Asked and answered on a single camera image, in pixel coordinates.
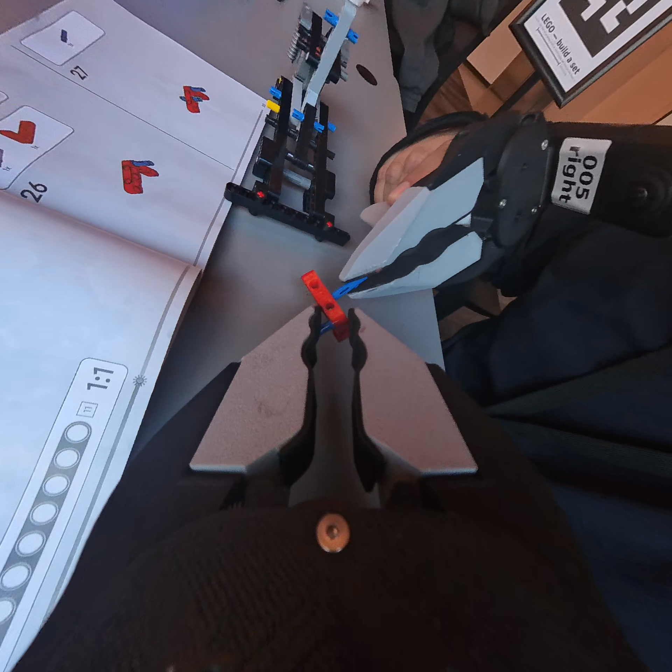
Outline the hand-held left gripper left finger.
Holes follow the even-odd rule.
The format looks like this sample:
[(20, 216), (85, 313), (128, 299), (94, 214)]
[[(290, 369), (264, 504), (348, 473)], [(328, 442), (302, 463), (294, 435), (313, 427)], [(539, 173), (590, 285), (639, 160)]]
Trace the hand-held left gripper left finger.
[(244, 356), (191, 459), (195, 472), (269, 479), (290, 488), (315, 452), (322, 312), (307, 308)]

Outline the red lego beam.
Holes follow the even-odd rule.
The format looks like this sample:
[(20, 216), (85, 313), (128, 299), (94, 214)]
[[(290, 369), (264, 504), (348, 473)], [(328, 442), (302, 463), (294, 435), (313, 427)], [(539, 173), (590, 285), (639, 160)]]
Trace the red lego beam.
[(301, 276), (301, 281), (306, 286), (316, 305), (321, 309), (326, 322), (332, 322), (335, 329), (330, 332), (338, 342), (349, 338), (349, 319), (348, 315), (339, 306), (337, 300), (331, 295), (331, 292), (324, 285), (323, 281), (315, 271), (309, 271)]

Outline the black grey lego model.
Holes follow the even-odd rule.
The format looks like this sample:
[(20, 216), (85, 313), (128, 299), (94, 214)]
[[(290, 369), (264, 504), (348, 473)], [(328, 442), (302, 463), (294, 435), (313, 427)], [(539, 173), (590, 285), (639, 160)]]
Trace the black grey lego model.
[(288, 58), (291, 77), (279, 77), (270, 88), (265, 123), (273, 130), (257, 152), (252, 189), (230, 182), (224, 197), (253, 216), (264, 216), (309, 234), (317, 241), (343, 247), (349, 233), (335, 226), (327, 201), (335, 195), (334, 159), (329, 135), (336, 127), (329, 106), (321, 101), (325, 85), (348, 79), (350, 46), (358, 33), (352, 23), (366, 1), (345, 1), (340, 13), (318, 14), (304, 3)]

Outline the black framed sign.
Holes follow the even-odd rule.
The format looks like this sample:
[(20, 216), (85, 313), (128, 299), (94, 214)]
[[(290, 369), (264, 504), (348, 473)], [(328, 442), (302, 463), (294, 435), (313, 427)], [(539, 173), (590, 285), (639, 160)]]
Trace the black framed sign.
[(509, 29), (564, 107), (670, 21), (670, 1), (533, 1)]

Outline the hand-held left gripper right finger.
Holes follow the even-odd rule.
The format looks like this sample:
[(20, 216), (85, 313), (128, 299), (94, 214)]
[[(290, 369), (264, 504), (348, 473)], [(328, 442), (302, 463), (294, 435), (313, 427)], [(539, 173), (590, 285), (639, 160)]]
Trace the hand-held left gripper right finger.
[(435, 379), (441, 367), (426, 363), (364, 311), (352, 308), (348, 318), (353, 457), (365, 491), (475, 475), (475, 458)]

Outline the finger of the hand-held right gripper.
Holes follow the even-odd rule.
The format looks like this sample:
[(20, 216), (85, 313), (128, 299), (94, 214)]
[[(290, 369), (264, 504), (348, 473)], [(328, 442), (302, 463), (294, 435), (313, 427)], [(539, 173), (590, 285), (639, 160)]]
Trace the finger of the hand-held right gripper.
[(435, 229), (462, 224), (472, 230), (471, 212), (483, 183), (483, 160), (477, 159), (435, 189), (411, 187), (392, 206), (381, 203), (366, 208), (361, 217), (372, 229), (349, 257), (340, 281), (346, 283), (360, 272), (389, 264)]
[(353, 298), (376, 298), (433, 289), (476, 263), (482, 254), (481, 236), (462, 224), (426, 234), (413, 248), (371, 272), (360, 272), (348, 284)]

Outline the person's dark blue trousers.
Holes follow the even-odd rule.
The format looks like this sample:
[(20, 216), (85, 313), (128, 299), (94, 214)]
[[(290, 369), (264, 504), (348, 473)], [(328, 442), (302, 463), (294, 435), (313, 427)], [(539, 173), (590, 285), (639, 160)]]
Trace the person's dark blue trousers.
[(671, 238), (592, 223), (493, 284), (513, 301), (443, 344), (551, 486), (600, 596), (671, 670)]

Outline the person's right hand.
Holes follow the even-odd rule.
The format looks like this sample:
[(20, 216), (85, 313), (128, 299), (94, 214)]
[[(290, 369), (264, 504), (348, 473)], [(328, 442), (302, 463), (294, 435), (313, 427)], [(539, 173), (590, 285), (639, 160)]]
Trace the person's right hand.
[(401, 193), (441, 165), (456, 134), (443, 132), (418, 140), (388, 157), (376, 174), (372, 201), (394, 204)]

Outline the lego instruction booklet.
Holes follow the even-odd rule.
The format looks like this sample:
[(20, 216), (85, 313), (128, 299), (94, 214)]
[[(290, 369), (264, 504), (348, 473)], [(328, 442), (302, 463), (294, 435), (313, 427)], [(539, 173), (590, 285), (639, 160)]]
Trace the lego instruction booklet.
[(1, 670), (65, 591), (265, 100), (114, 1), (1, 35)]

